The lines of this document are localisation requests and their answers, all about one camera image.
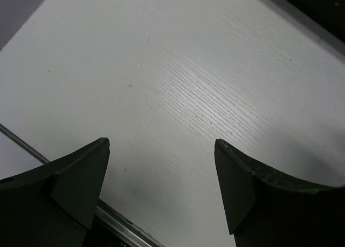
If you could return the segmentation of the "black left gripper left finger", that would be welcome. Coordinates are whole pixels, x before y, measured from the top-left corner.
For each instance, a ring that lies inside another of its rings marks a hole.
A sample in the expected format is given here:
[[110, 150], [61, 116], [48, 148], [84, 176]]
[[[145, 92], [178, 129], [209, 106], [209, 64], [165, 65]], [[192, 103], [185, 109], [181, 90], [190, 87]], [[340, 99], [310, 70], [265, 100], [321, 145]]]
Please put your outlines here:
[[99, 138], [57, 160], [1, 180], [1, 246], [82, 246], [110, 156]]

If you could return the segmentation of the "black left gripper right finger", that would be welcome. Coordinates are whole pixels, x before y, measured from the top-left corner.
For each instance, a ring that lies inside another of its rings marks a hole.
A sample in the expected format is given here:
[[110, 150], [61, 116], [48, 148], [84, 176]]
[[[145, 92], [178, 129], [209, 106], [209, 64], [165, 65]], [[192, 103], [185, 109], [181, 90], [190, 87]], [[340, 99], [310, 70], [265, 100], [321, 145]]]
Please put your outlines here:
[[344, 187], [290, 176], [222, 139], [215, 165], [236, 246], [344, 246]]

